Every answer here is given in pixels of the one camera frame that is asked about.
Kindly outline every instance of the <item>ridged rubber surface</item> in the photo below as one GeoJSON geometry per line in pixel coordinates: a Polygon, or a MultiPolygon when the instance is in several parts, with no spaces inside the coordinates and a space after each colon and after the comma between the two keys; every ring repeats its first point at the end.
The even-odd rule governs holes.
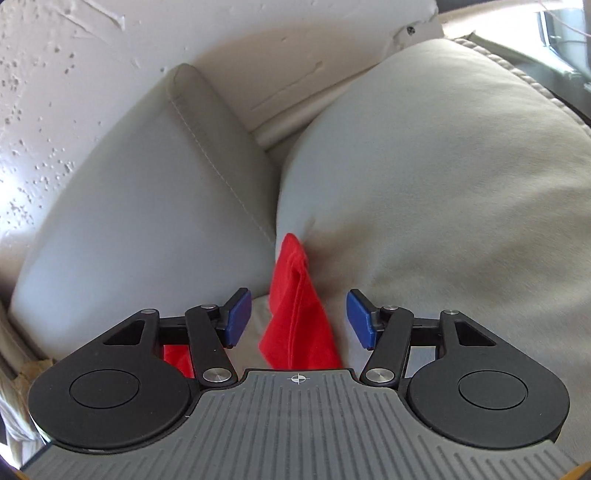
{"type": "Polygon", "coordinates": [[[551,442],[510,452],[457,445],[415,420],[396,392],[348,371],[250,372],[203,394],[190,418],[117,455],[49,447],[31,480],[554,480],[575,464],[551,442]]]}

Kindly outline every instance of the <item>metal pivot screw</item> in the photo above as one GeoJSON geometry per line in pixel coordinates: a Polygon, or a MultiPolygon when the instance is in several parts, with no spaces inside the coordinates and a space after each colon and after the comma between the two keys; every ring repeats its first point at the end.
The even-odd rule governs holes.
{"type": "Polygon", "coordinates": [[[394,380],[394,372],[387,368],[372,368],[367,370],[365,378],[374,383],[387,383],[394,380]]]}
{"type": "Polygon", "coordinates": [[[210,368],[203,372],[203,379],[211,383],[221,383],[232,378],[232,373],[226,368],[210,368]]]}

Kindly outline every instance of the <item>red cloth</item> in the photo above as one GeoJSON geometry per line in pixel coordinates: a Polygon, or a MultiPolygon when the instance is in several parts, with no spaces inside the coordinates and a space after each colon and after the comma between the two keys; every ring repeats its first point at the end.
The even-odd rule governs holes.
{"type": "Polygon", "coordinates": [[[271,281],[272,318],[259,349],[274,369],[342,368],[330,323],[320,303],[300,241],[288,233],[271,281]]]}
{"type": "Polygon", "coordinates": [[[195,378],[188,345],[164,345],[164,361],[178,368],[185,377],[195,378]]]}

